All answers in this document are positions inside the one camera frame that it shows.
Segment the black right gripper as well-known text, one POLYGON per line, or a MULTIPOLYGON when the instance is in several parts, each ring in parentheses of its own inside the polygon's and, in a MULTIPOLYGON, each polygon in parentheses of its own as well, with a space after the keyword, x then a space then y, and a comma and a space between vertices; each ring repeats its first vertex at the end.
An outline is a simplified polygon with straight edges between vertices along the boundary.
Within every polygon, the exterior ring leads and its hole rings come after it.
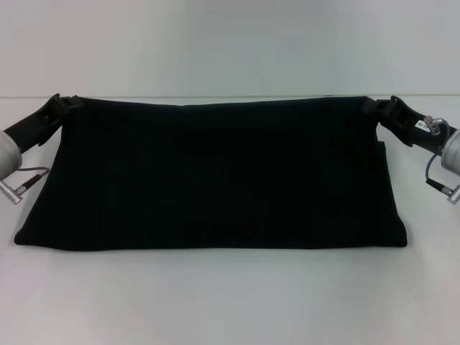
POLYGON ((445 124, 438 125, 439 134, 432 134, 430 129, 422 129, 417 123, 425 124, 426 116, 412 110, 397 96, 392 96, 388 100, 366 97, 361 112, 368 116, 376 116, 383 127, 409 147, 416 145, 425 150, 439 150, 454 133, 454 128, 445 124))

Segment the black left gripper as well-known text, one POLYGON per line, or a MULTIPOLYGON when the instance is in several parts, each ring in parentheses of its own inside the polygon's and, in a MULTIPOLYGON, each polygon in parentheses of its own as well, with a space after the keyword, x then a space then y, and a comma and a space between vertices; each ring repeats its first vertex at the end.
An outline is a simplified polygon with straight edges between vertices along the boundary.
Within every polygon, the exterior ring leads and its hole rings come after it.
POLYGON ((18 148, 41 146, 62 126, 69 112, 84 107, 79 96, 52 96, 38 111, 13 124, 5 133, 12 138, 18 148))

